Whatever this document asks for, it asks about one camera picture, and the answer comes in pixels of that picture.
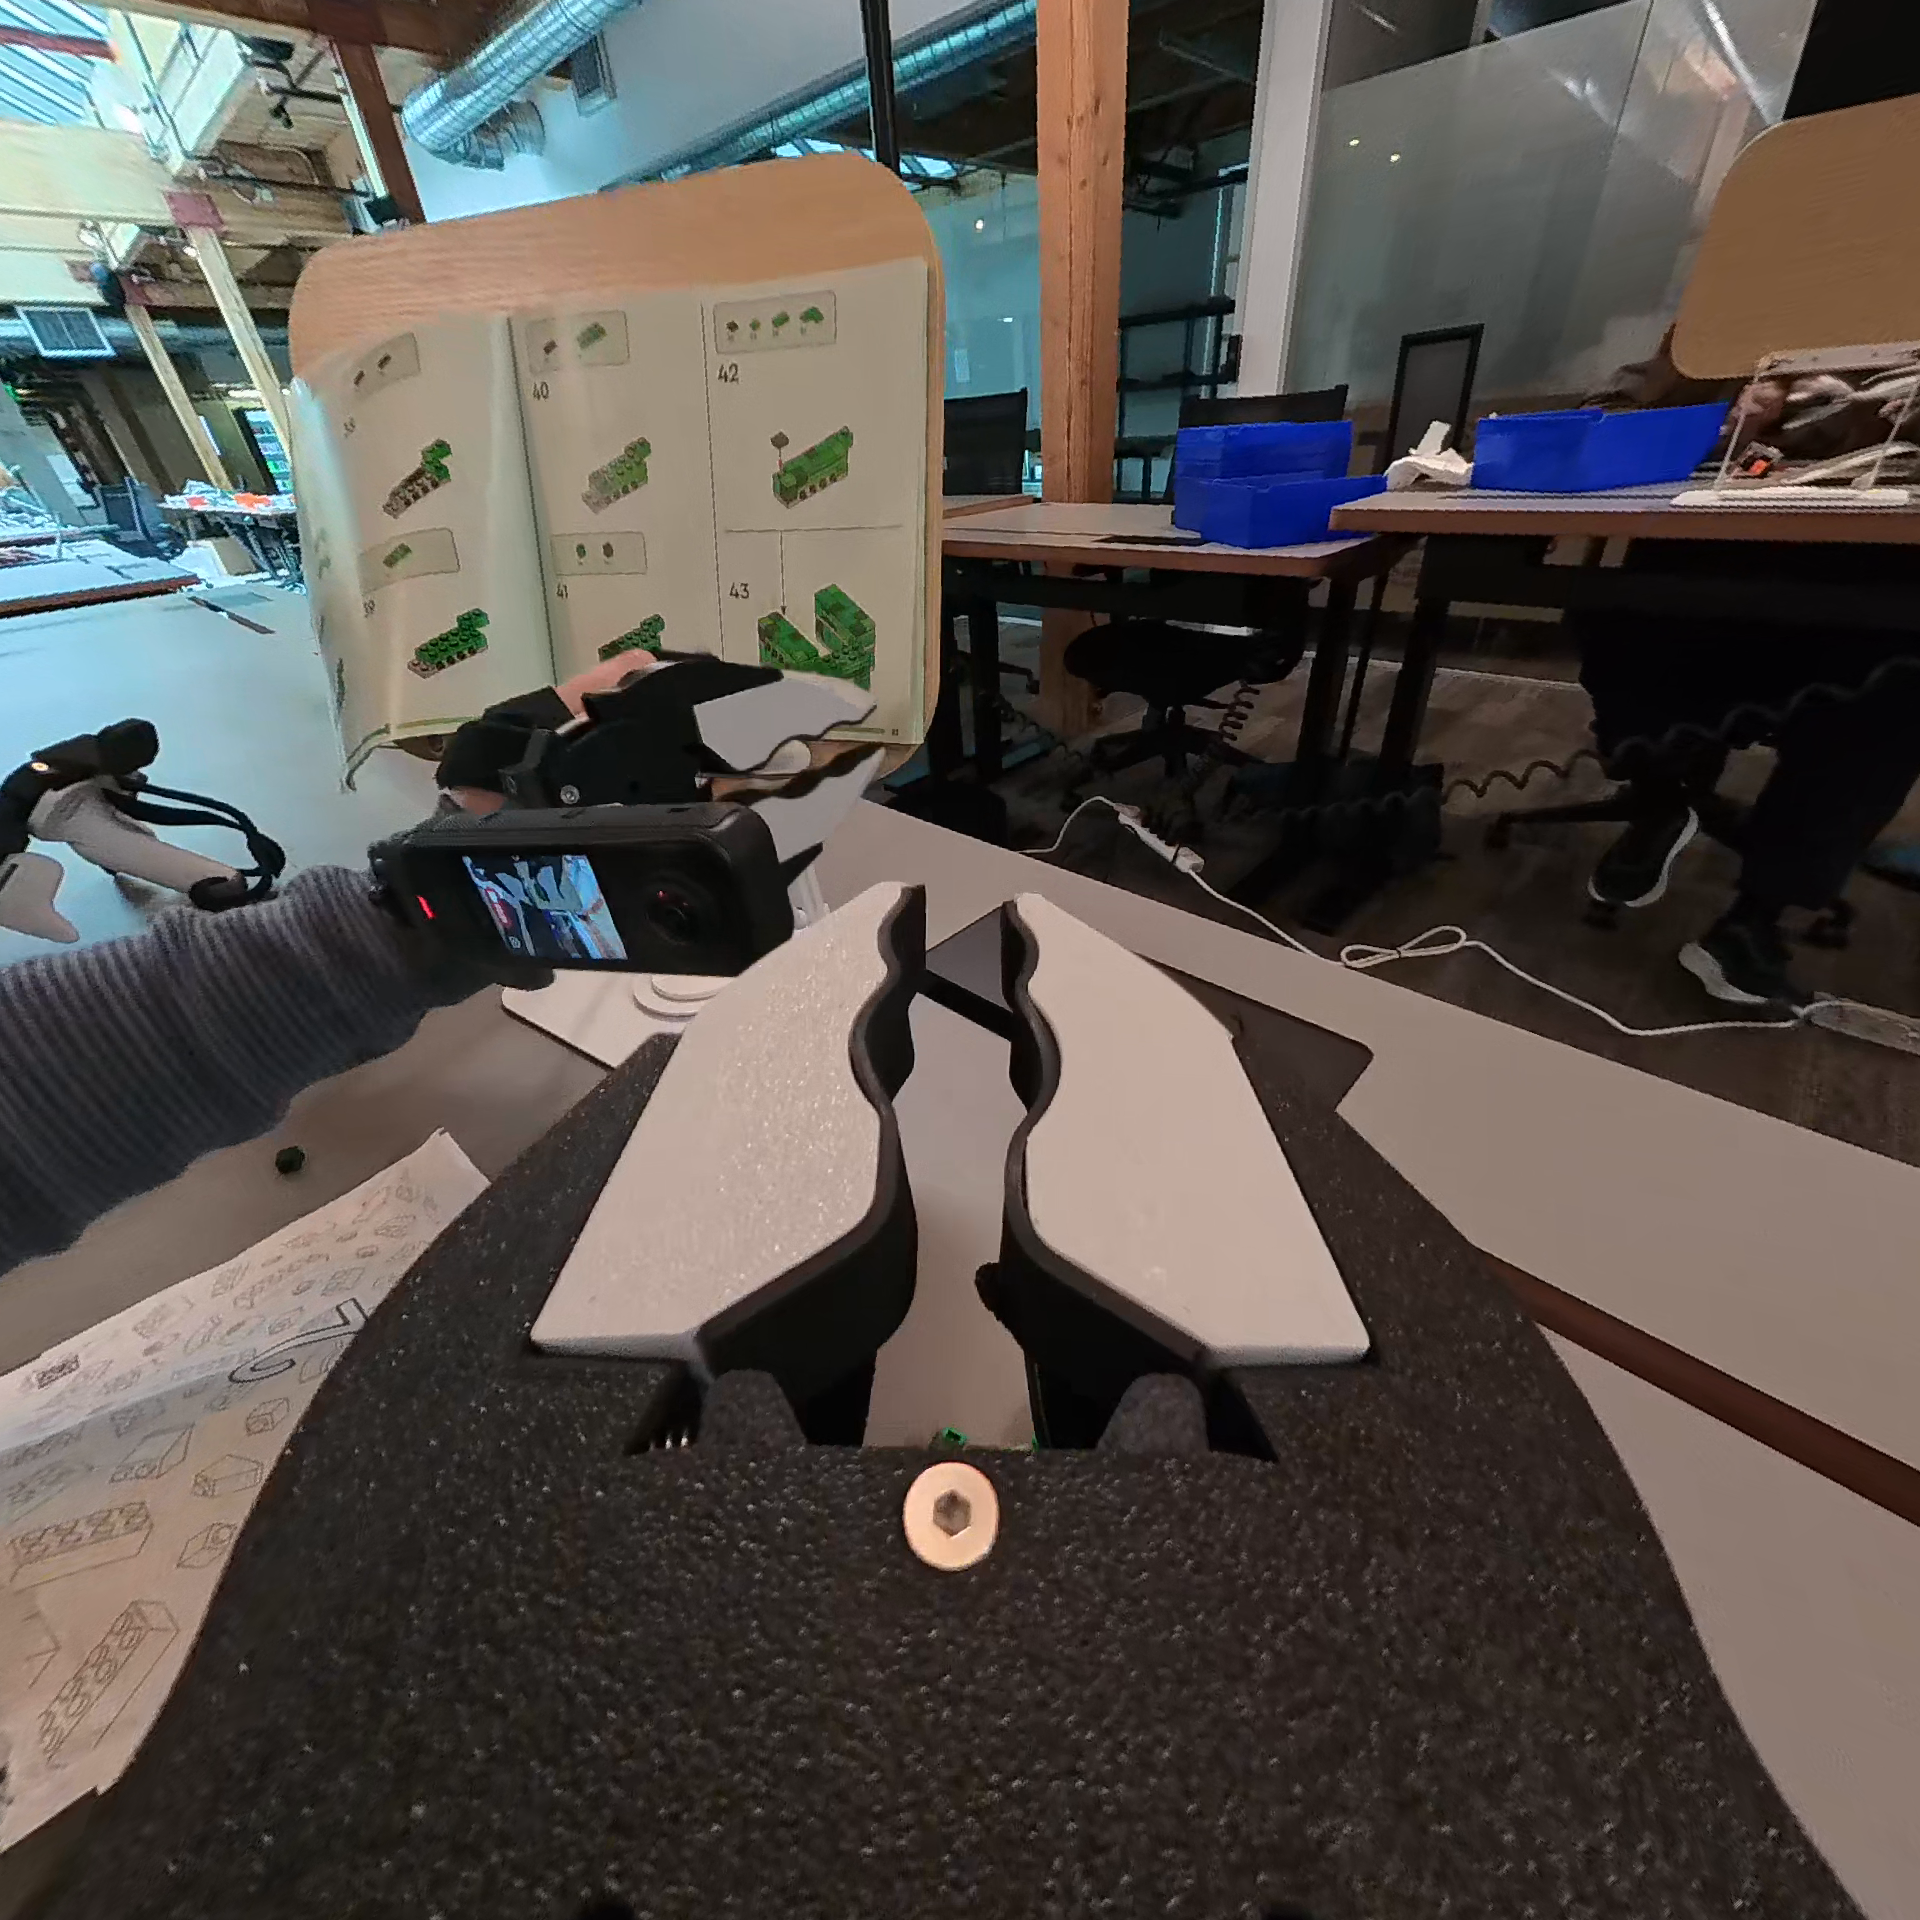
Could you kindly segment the grey office desk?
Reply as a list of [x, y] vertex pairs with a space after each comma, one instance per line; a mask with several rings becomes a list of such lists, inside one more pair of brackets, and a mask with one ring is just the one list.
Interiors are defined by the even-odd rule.
[[1189, 628], [1297, 628], [1325, 586], [1314, 643], [1289, 791], [1331, 792], [1334, 709], [1349, 680], [1349, 628], [1362, 581], [1390, 575], [1406, 535], [1338, 535], [1289, 547], [1235, 547], [1171, 525], [1169, 506], [994, 499], [948, 512], [940, 535], [940, 673], [927, 754], [936, 777], [1004, 772], [1000, 609], [1164, 618]]
[[1424, 542], [1362, 815], [1437, 803], [1414, 772], [1452, 605], [1916, 634], [1906, 489], [1374, 492], [1334, 510], [1331, 530]]

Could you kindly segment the long blue plastic bin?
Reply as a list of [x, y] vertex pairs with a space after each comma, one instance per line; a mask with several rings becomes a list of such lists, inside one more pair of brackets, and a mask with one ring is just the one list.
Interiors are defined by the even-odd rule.
[[1719, 447], [1731, 400], [1678, 409], [1561, 409], [1490, 414], [1477, 424], [1468, 483], [1478, 492], [1618, 492], [1678, 485]]

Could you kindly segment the silver ventilation duct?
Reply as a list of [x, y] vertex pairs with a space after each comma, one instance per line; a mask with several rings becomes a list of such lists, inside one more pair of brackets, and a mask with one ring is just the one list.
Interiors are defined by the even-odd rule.
[[1035, 43], [1035, 4], [527, 4], [402, 100], [402, 136], [558, 192], [909, 142], [913, 93]]

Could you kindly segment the building instruction booklet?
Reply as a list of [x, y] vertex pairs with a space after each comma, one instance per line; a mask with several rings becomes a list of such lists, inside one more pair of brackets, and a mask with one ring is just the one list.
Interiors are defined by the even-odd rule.
[[927, 726], [932, 269], [460, 313], [286, 394], [343, 772], [527, 684], [698, 652]]

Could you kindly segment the black office chair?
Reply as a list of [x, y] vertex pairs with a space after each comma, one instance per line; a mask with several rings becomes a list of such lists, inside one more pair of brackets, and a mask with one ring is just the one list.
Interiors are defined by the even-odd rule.
[[1284, 682], [1307, 656], [1307, 634], [1210, 629], [1179, 619], [1106, 619], [1072, 636], [1063, 673], [1095, 694], [1136, 694], [1144, 720], [1095, 741], [1085, 754], [1089, 777], [1164, 759], [1171, 780], [1197, 784], [1210, 768], [1252, 768], [1238, 737], [1264, 684]]

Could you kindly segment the brick-printed white paper bag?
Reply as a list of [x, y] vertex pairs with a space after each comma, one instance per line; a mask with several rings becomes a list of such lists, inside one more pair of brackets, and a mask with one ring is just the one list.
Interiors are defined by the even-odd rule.
[[484, 1188], [441, 1131], [4, 1377], [4, 1849], [128, 1768], [303, 1409]]

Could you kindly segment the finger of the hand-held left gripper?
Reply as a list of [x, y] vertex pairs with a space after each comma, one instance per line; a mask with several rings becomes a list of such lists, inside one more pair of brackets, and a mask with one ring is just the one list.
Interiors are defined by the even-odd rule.
[[791, 741], [862, 726], [871, 713], [876, 698], [862, 684], [773, 669], [771, 680], [697, 701], [693, 726], [718, 768], [767, 768]]
[[767, 828], [785, 877], [801, 877], [886, 769], [883, 745], [781, 745], [744, 772], [718, 772], [709, 797], [748, 807]]

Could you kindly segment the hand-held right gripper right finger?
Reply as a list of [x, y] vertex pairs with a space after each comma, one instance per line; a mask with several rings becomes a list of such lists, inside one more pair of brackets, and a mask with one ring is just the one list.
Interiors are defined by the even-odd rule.
[[976, 1285], [1037, 1442], [1095, 1448], [1141, 1382], [1174, 1377], [1201, 1435], [1266, 1452], [1238, 1377], [1355, 1369], [1372, 1331], [1242, 1028], [1046, 895], [1000, 909], [1000, 960], [1022, 1121]]

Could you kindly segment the black framed sign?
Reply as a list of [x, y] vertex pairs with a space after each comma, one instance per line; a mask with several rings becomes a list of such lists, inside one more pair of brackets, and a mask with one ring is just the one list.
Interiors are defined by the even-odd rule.
[[1482, 324], [1426, 327], [1400, 335], [1377, 469], [1414, 452], [1433, 426], [1443, 426], [1443, 451], [1465, 447], [1478, 347]]

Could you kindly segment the white and wooden book stand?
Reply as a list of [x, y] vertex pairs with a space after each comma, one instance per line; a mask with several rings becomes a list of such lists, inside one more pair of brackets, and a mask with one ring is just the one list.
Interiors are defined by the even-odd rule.
[[[933, 362], [943, 341], [940, 262], [918, 203], [871, 159], [845, 154], [767, 159], [679, 184], [643, 184], [588, 200], [524, 205], [346, 240], [323, 250], [301, 277], [291, 311], [291, 359], [301, 377], [312, 362], [340, 349], [369, 347], [434, 317], [524, 313], [540, 299], [586, 299], [618, 289], [731, 288], [809, 271], [834, 273], [895, 259], [921, 259], [932, 269], [932, 624], [932, 571], [936, 566], [932, 521], [940, 447]], [[927, 720], [936, 698], [932, 652], [933, 643], [927, 634]], [[547, 684], [527, 684], [493, 704], [546, 691]], [[414, 737], [397, 747], [449, 741], [455, 730]]]

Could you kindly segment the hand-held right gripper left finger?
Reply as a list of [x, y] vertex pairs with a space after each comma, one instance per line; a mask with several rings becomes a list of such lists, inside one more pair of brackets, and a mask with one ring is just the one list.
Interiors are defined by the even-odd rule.
[[693, 1018], [529, 1338], [773, 1377], [802, 1435], [860, 1447], [918, 1289], [895, 1096], [913, 1070], [923, 886], [877, 882]]

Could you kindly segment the person's left forearm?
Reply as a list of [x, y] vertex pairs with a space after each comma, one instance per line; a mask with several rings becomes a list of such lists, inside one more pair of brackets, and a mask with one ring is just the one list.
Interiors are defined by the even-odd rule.
[[301, 1091], [404, 1045], [485, 976], [320, 866], [271, 901], [4, 968], [4, 1273], [279, 1127]]

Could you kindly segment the wooden book stand board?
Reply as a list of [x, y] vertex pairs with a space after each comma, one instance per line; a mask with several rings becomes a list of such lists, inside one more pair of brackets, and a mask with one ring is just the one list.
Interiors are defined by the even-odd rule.
[[1728, 168], [1667, 341], [1690, 377], [1916, 340], [1916, 99], [1790, 117]]

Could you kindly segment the wooden pillar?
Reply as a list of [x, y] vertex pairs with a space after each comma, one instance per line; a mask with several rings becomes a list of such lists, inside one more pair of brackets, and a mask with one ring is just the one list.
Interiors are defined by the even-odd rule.
[[1041, 499], [1106, 506], [1116, 452], [1126, 4], [1037, 4]]

